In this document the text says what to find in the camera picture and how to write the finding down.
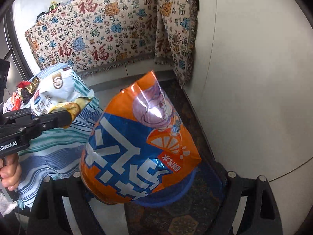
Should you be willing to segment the left hand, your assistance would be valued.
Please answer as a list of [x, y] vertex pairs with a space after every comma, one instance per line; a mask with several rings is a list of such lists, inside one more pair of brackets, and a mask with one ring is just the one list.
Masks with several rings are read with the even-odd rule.
[[1, 158], [1, 179], [2, 185], [9, 191], [18, 188], [21, 179], [22, 169], [19, 164], [17, 153]]

